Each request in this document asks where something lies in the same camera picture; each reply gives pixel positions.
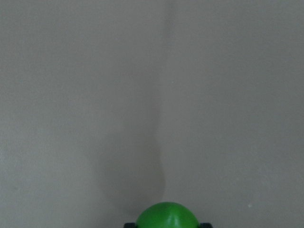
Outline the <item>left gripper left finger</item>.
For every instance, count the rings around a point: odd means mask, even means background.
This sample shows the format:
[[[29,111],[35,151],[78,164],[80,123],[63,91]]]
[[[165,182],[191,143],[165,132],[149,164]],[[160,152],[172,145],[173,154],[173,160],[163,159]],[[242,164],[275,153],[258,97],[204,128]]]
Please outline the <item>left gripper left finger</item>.
[[[125,223],[123,228],[136,228],[136,224],[134,222]]]

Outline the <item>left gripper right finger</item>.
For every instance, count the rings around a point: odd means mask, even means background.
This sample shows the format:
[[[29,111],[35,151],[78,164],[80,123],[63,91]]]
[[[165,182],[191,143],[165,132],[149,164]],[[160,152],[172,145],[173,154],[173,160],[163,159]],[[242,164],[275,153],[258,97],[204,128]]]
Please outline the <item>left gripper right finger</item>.
[[[211,223],[200,223],[200,228],[212,228],[212,224]]]

